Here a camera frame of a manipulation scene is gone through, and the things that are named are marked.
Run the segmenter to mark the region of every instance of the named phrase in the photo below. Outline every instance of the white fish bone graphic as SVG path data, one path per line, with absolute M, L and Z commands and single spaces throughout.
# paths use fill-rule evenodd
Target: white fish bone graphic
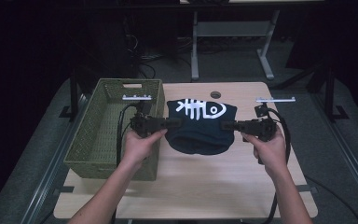
M 204 119 L 217 119 L 220 116 L 224 115 L 226 112 L 226 106 L 223 104 L 218 104 L 222 106 L 222 111 L 220 111 L 219 113 L 217 113 L 218 109 L 216 106 L 212 106 L 211 107 L 211 113 L 212 114 L 206 114 L 206 110 L 207 110 L 207 102 L 205 101 L 199 101 L 199 100 L 193 100 L 193 99 L 185 99 L 185 102 L 177 102 L 179 104 L 179 106 L 176 108 L 176 111 L 179 112 L 181 111 L 183 108 L 185 109 L 185 113 L 186 116 L 188 116 L 188 111 L 190 111 L 190 118 L 193 119 L 194 116 L 196 115 L 196 120 L 200 119 L 200 111 L 202 110 L 202 117 Z

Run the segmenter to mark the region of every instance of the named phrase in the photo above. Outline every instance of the gray floor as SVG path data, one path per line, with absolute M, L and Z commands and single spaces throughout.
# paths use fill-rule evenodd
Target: gray floor
M 268 59 L 275 74 L 274 80 L 266 80 L 255 50 L 263 44 L 263 39 L 249 42 L 226 40 L 223 51 L 214 54 L 201 54 L 200 79 L 198 82 L 262 81 L 269 86 L 279 84 L 300 72 L 285 68 L 292 43 L 274 41 L 268 51 Z M 190 53 L 180 55 L 183 60 L 160 59 L 148 63 L 156 69 L 156 78 L 164 83 L 190 81 Z M 151 76 L 151 70 L 145 72 Z M 292 144 L 298 161 L 306 176 L 309 176 L 335 192 L 358 214 L 358 183 L 350 166 L 344 160 L 340 143 L 336 140 L 324 114 L 318 107 L 324 93 L 309 94 L 305 86 L 309 78 L 303 78 L 281 91 L 271 91 L 275 98 L 296 97 L 296 103 L 277 104 L 278 110 L 286 118 L 292 134 Z M 59 118 L 62 108 L 70 104 L 69 83 L 66 81 L 57 92 L 46 115 L 42 118 L 34 136 L 24 150 L 21 159 L 0 194 L 0 223 L 21 223 L 21 220 L 34 195 L 43 174 L 53 158 L 62 137 L 67 131 L 69 119 Z M 335 105 L 341 105 L 349 119 L 337 120 L 335 127 L 358 160 L 358 108 L 350 92 L 336 81 Z M 34 223 L 65 223 L 50 214 L 58 199 L 58 192 L 68 168 L 60 163 L 54 181 L 47 188 L 47 195 L 40 210 L 36 211 Z M 308 180 L 314 189 L 313 197 L 319 209 L 314 223 L 358 223 L 351 211 L 336 196 L 318 184 Z M 260 223 L 262 220 L 249 220 Z M 175 220 L 134 220 L 133 223 L 177 223 Z M 199 220 L 198 223 L 240 223 L 239 220 Z

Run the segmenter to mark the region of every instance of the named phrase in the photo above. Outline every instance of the hand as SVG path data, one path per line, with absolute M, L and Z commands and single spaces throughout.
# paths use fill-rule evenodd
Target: hand
M 241 134 L 255 146 L 254 155 L 257 159 L 260 158 L 263 161 L 267 174 L 271 178 L 287 171 L 285 142 L 279 126 L 277 126 L 277 132 L 268 142 L 263 142 L 250 134 Z
M 135 131 L 127 132 L 126 149 L 121 163 L 129 163 L 132 166 L 140 168 L 142 161 L 152 153 L 153 144 L 164 136 L 166 132 L 167 130 L 161 130 L 146 138 L 140 137 Z

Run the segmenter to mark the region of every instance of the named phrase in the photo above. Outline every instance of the rectangular basket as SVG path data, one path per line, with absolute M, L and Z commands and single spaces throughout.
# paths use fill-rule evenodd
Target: rectangular basket
M 151 96 L 150 115 L 162 117 L 165 96 L 161 80 L 117 79 L 99 80 L 89 99 L 85 114 L 80 121 L 75 137 L 68 148 L 64 163 L 82 178 L 106 179 L 117 168 L 116 142 L 117 123 L 120 111 L 128 104 L 139 101 L 124 101 L 127 96 Z M 130 123 L 136 109 L 126 110 L 123 130 Z M 133 180 L 156 180 L 158 169 L 159 141 L 153 145 L 153 153 L 143 161 L 142 168 Z

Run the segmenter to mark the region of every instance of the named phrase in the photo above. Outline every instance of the garment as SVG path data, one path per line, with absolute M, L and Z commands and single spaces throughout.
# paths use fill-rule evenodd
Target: garment
M 186 154 L 216 155 L 234 142 L 234 131 L 223 131 L 220 121 L 235 120 L 237 107 L 194 99 L 167 102 L 169 118 L 182 119 L 180 128 L 170 128 L 165 138 L 172 148 Z

